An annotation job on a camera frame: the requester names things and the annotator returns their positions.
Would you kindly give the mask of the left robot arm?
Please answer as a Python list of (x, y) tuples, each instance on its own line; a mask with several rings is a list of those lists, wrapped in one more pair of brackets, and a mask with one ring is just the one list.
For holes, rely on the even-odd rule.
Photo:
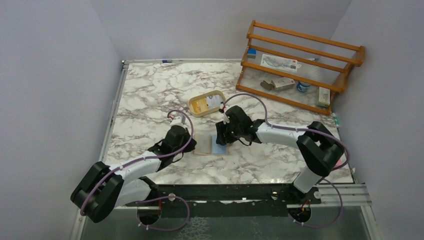
[(186, 128), (173, 125), (165, 138), (138, 157), (115, 165), (94, 163), (70, 200), (94, 223), (104, 220), (114, 208), (131, 202), (152, 205), (157, 200), (157, 191), (147, 175), (166, 168), (174, 163), (176, 155), (191, 152), (196, 145)]

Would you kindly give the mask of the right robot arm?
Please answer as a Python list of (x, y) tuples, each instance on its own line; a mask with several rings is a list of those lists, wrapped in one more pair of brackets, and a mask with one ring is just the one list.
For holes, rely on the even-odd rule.
[(345, 153), (345, 147), (319, 121), (310, 125), (280, 126), (265, 119), (252, 120), (239, 106), (224, 112), (216, 123), (216, 144), (225, 146), (244, 139), (249, 144), (279, 144), (298, 149), (306, 164), (288, 190), (289, 199), (300, 204), (311, 188), (327, 177)]

